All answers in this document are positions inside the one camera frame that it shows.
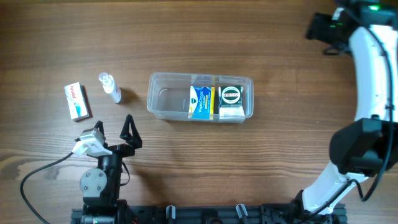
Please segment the white pouch packet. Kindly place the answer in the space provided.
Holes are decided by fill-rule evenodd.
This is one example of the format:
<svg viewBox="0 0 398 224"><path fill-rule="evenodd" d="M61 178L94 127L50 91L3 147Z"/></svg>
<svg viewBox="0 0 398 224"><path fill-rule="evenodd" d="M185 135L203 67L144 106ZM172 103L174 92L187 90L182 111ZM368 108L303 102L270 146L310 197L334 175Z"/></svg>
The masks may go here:
<svg viewBox="0 0 398 224"><path fill-rule="evenodd" d="M243 105L240 107L228 107L222 108L219 104L219 115L220 116L244 116Z"/></svg>

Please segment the blue VapoDrops box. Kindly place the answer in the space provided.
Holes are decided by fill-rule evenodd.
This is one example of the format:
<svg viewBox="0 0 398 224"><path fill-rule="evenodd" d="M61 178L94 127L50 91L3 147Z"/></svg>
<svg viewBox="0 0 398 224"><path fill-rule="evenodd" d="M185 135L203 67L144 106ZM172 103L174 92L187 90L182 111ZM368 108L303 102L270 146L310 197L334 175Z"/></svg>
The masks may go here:
<svg viewBox="0 0 398 224"><path fill-rule="evenodd" d="M215 105L215 87L191 86L188 108L190 119L213 120Z"/></svg>

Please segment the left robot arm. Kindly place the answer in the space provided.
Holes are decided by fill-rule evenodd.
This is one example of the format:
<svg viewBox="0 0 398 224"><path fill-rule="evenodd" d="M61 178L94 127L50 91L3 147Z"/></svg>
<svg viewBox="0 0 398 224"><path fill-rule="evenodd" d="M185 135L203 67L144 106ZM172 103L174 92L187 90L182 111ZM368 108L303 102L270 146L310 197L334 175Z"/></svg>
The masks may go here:
<svg viewBox="0 0 398 224"><path fill-rule="evenodd" d="M86 171L80 179L83 192L83 208L73 210L72 223L138 223L138 218L130 209L127 201L119 198L120 188L127 183L121 182L121 174L128 168L123 162L125 157L135 155L142 147L142 139L136 129L132 115L127 115L121 134L123 144L110 146L106 143L103 123L98 121L94 128L86 129L76 139L72 152L98 160L97 167Z"/></svg>

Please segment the white Panadol box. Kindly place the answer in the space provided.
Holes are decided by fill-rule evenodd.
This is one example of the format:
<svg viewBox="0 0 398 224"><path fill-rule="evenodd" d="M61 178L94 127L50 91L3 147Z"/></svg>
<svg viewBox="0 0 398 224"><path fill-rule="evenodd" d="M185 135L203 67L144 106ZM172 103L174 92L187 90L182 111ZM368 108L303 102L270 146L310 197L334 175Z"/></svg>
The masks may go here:
<svg viewBox="0 0 398 224"><path fill-rule="evenodd" d="M88 118L90 114L80 82L69 84L64 87L64 90L71 120L79 121Z"/></svg>

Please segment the green round-label box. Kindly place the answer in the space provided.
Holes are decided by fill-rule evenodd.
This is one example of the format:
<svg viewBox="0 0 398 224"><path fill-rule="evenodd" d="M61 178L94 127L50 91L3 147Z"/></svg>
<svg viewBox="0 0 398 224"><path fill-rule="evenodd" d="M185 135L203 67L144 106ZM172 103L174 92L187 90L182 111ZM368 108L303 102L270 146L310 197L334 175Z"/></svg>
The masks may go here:
<svg viewBox="0 0 398 224"><path fill-rule="evenodd" d="M242 91L241 85L230 85L230 86L220 86L219 87L219 99L220 107L240 107L243 105L242 101Z"/></svg>

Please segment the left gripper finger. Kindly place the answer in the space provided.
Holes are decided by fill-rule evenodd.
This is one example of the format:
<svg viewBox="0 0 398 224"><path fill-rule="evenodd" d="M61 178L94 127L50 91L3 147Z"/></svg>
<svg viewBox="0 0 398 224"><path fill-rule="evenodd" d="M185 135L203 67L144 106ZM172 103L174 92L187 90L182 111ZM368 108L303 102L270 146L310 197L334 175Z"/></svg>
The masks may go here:
<svg viewBox="0 0 398 224"><path fill-rule="evenodd" d="M121 139L125 140L125 143L134 147L142 147L142 139L137 131L136 125L134 124L134 119L131 114L126 116L121 134L119 136Z"/></svg>
<svg viewBox="0 0 398 224"><path fill-rule="evenodd" d="M96 137L104 137L104 127L102 121L97 121L93 128L93 135Z"/></svg>

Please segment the white spray bottle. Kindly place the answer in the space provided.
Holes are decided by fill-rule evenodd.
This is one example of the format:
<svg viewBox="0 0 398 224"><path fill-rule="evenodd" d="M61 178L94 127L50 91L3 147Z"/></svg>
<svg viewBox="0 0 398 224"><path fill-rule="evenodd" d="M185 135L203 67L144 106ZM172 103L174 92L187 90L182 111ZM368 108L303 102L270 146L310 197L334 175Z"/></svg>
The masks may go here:
<svg viewBox="0 0 398 224"><path fill-rule="evenodd" d="M122 93L120 87L118 87L116 81L113 76L103 72L100 73L98 77L101 82L104 91L112 98L115 103L120 103L122 100Z"/></svg>

